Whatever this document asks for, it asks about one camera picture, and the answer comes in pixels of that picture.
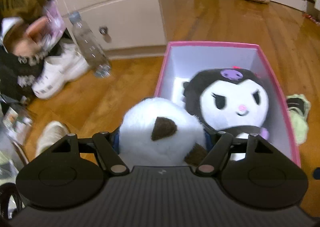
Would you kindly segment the white panda plush ball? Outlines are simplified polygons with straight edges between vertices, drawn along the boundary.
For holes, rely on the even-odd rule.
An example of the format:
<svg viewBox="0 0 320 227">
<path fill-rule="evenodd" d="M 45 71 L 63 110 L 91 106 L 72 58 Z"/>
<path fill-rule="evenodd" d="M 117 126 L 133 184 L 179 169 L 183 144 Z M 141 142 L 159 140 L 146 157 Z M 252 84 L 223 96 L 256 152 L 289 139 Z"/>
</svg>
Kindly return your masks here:
<svg viewBox="0 0 320 227">
<path fill-rule="evenodd" d="M 198 118 L 160 97 L 146 98 L 128 110 L 112 141 L 129 168 L 198 166 L 208 154 Z"/>
</svg>

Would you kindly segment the Kuromi plush doll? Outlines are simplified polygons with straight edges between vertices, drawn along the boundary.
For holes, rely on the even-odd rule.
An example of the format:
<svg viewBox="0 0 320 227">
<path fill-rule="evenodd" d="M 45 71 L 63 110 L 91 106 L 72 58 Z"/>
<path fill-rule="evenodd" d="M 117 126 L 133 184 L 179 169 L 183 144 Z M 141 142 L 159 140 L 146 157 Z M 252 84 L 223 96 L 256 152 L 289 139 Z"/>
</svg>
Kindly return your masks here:
<svg viewBox="0 0 320 227">
<path fill-rule="evenodd" d="M 225 131 L 241 142 L 250 134 L 265 140 L 263 124 L 269 109 L 262 80 L 246 69 L 211 69 L 183 83 L 184 108 L 196 116 L 205 131 Z"/>
</svg>

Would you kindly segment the green yarn ball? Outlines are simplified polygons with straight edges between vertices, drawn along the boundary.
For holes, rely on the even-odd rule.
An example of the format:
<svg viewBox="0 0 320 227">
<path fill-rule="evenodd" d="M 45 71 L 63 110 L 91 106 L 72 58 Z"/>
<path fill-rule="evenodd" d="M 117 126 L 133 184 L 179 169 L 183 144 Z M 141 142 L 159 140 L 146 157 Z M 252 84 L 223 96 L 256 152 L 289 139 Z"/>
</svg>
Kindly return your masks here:
<svg viewBox="0 0 320 227">
<path fill-rule="evenodd" d="M 287 96 L 286 103 L 295 142 L 299 146 L 306 141 L 308 136 L 309 125 L 307 120 L 311 103 L 304 94 Z"/>
</svg>

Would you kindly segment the beige slipper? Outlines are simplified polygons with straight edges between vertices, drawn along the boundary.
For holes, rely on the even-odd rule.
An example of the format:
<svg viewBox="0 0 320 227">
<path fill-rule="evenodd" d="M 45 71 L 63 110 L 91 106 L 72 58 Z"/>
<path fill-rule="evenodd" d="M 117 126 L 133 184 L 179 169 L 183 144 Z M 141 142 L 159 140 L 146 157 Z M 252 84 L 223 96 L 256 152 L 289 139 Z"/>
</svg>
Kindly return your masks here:
<svg viewBox="0 0 320 227">
<path fill-rule="evenodd" d="M 35 157 L 39 156 L 67 134 L 69 134 L 69 130 L 65 124 L 59 121 L 49 122 L 37 140 Z"/>
</svg>

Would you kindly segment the white clog shoe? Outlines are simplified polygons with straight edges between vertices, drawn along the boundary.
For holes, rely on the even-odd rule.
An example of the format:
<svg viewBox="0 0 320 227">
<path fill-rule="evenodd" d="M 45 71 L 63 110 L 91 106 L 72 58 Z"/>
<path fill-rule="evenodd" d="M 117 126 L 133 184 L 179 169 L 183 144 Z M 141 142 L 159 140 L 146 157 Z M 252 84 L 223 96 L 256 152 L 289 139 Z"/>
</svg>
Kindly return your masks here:
<svg viewBox="0 0 320 227">
<path fill-rule="evenodd" d="M 37 98 L 53 97 L 66 83 L 77 80 L 89 70 L 89 64 L 70 39 L 60 40 L 59 53 L 44 61 L 42 74 L 32 86 Z"/>
</svg>

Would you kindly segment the pink open box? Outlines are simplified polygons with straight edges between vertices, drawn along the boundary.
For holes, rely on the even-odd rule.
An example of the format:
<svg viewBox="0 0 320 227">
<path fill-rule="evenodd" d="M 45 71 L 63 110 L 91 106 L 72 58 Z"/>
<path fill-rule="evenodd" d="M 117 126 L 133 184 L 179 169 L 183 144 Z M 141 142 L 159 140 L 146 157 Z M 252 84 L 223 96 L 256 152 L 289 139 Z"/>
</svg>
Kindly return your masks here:
<svg viewBox="0 0 320 227">
<path fill-rule="evenodd" d="M 170 42 L 155 95 L 197 116 L 207 130 L 260 134 L 300 164 L 286 98 L 257 44 Z"/>
</svg>

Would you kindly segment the clear plastic water bottle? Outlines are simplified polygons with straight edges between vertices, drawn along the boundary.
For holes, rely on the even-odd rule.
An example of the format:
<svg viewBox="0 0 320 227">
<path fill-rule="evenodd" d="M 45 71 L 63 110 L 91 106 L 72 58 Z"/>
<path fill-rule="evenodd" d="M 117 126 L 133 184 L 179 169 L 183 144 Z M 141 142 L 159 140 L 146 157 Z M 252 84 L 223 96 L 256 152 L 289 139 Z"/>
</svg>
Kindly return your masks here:
<svg viewBox="0 0 320 227">
<path fill-rule="evenodd" d="M 79 12 L 72 12 L 69 15 L 72 24 L 72 34 L 80 49 L 82 56 L 94 71 L 96 77 L 108 77 L 111 72 L 111 64 L 104 54 L 99 42 Z"/>
</svg>

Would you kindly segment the black printed tote bag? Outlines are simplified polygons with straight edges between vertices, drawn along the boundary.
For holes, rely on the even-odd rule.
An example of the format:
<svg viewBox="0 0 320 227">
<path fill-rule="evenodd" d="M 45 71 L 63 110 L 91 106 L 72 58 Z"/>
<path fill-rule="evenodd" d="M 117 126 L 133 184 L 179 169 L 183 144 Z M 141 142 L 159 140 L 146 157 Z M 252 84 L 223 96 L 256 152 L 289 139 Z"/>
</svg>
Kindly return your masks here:
<svg viewBox="0 0 320 227">
<path fill-rule="evenodd" d="M 57 54 L 65 30 L 60 17 L 42 16 L 31 24 L 20 17 L 1 21 L 1 96 L 33 99 L 31 87 L 42 73 L 45 58 Z"/>
</svg>

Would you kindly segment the beige drawer cabinet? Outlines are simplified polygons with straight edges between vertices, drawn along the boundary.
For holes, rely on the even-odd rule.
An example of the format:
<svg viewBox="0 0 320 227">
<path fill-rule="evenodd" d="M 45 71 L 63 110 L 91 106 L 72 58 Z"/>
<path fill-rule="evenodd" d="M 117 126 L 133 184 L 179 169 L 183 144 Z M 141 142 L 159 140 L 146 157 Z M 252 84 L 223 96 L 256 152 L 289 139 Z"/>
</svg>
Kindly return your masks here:
<svg viewBox="0 0 320 227">
<path fill-rule="evenodd" d="M 175 30 L 174 0 L 55 0 L 69 32 L 79 12 L 111 59 L 161 56 Z"/>
</svg>

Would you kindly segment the red snack wrapper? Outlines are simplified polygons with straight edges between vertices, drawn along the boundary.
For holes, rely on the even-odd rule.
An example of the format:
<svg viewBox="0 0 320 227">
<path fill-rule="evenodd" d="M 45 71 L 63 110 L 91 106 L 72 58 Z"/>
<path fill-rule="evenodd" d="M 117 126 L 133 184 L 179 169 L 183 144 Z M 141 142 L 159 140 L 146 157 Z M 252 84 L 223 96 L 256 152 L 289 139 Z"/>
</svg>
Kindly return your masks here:
<svg viewBox="0 0 320 227">
<path fill-rule="evenodd" d="M 310 15 L 308 13 L 303 13 L 302 16 L 310 21 L 312 21 L 313 23 L 315 23 L 316 25 L 320 25 L 320 21 L 319 19 L 317 19 L 315 16 Z"/>
</svg>

